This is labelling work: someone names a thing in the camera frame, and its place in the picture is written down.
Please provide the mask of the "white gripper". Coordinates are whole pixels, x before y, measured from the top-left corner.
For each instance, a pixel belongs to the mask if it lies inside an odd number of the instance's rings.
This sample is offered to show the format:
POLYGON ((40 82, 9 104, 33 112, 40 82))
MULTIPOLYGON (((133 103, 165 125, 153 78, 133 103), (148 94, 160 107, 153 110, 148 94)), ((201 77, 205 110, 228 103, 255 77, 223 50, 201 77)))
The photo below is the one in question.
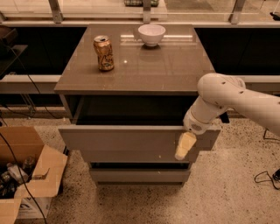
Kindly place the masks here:
POLYGON ((204 134, 212 125, 212 121, 227 110, 227 107, 214 105, 204 101, 199 96, 185 113, 183 124, 185 130, 189 132, 185 132, 180 136, 175 158, 183 160, 197 141, 195 135, 204 134))

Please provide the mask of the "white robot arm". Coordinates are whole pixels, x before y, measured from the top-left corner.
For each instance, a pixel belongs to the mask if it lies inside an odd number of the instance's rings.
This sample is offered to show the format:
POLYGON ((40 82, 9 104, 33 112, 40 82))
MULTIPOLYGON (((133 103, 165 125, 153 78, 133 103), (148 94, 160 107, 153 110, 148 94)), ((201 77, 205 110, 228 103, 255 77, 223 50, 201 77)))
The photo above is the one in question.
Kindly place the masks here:
POLYGON ((212 121, 234 109, 239 114, 280 136, 280 98, 246 89, 245 82, 238 77, 207 73, 198 81, 198 98, 185 113, 185 132, 178 140, 175 153, 177 160, 183 160, 197 141, 196 136, 204 134, 212 121))

